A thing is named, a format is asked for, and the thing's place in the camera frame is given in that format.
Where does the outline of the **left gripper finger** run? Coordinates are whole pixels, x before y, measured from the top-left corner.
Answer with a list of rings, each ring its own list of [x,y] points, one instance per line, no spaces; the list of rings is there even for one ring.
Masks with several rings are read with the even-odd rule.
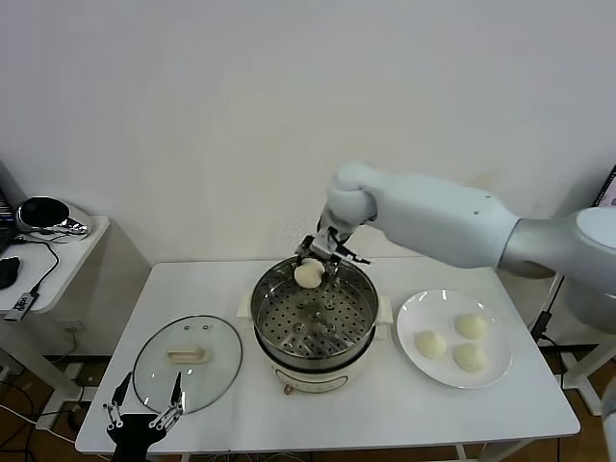
[[[102,405],[109,418],[107,424],[108,429],[118,429],[123,426],[121,406],[128,392],[131,378],[132,373],[128,372],[120,384],[115,388],[111,400],[109,402],[104,402]]]
[[[182,373],[178,373],[170,395],[169,405],[148,424],[157,431],[170,431],[184,415],[184,395],[182,391]]]

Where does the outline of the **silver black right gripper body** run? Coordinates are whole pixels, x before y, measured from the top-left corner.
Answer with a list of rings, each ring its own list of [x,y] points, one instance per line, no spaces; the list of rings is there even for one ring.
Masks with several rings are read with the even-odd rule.
[[[309,248],[312,253],[325,261],[348,259],[351,251],[346,242],[352,236],[352,226],[333,216],[321,216],[317,232]]]

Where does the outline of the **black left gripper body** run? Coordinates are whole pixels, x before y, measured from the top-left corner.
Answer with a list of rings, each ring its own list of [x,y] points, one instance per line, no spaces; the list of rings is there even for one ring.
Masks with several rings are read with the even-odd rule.
[[[143,462],[150,447],[163,440],[163,430],[149,425],[154,414],[124,414],[122,426],[113,426],[107,433],[115,443],[112,460],[115,462]]]

